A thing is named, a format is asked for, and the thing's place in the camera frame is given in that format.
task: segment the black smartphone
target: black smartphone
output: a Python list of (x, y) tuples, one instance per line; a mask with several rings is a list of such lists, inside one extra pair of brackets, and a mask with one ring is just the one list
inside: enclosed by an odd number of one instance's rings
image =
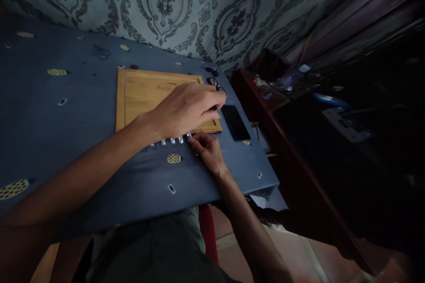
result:
[(221, 111), (223, 112), (224, 119), (229, 126), (234, 140), (239, 141), (251, 139), (236, 106), (223, 105)]

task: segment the table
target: table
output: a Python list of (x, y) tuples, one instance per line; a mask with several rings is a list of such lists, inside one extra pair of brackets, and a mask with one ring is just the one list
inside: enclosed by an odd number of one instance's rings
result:
[[(0, 186), (27, 179), (23, 193), (0, 201), (8, 211), (39, 185), (115, 131), (117, 67), (201, 75), (217, 67), (227, 105), (236, 105), (251, 135), (246, 145), (232, 139), (224, 118), (220, 140), (224, 159), (244, 193), (269, 197), (278, 179), (256, 139), (242, 106), (220, 67), (172, 54), (147, 44), (104, 34), (1, 16), (3, 80), (0, 90), (2, 158)], [(28, 38), (18, 31), (34, 34)], [(220, 198), (215, 182), (185, 139), (157, 143), (136, 154), (81, 209), (69, 218), (58, 239), (76, 237), (117, 224), (146, 220)], [(169, 164), (178, 154), (182, 161)], [(172, 194), (168, 185), (176, 190)]]

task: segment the wooden cutting board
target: wooden cutting board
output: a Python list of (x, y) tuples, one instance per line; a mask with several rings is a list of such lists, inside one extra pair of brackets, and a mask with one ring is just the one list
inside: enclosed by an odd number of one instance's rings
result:
[[(127, 126), (138, 114), (153, 110), (176, 86), (187, 82), (204, 83), (196, 75), (118, 69), (115, 131)], [(211, 134), (223, 129), (217, 119), (202, 123), (191, 133), (200, 131)]]

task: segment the hand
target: hand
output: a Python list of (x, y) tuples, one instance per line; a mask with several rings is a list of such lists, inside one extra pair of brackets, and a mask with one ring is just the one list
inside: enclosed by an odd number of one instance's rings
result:
[(154, 110), (145, 117), (158, 140), (178, 138), (203, 122), (219, 119), (226, 94), (218, 92), (213, 85), (184, 83), (177, 86)]
[(217, 138), (200, 132), (194, 135), (193, 138), (189, 137), (189, 142), (214, 177), (223, 179), (230, 176)]

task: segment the tiled floor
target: tiled floor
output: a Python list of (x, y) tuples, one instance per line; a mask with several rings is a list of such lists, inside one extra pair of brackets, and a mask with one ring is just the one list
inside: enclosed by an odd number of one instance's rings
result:
[[(237, 244), (229, 219), (211, 207), (217, 238), (219, 265), (242, 283), (253, 282), (251, 271)], [(396, 252), (391, 262), (377, 277), (364, 273), (352, 260), (341, 256), (338, 249), (289, 232), (266, 228), (297, 283), (409, 283), (409, 261)]]

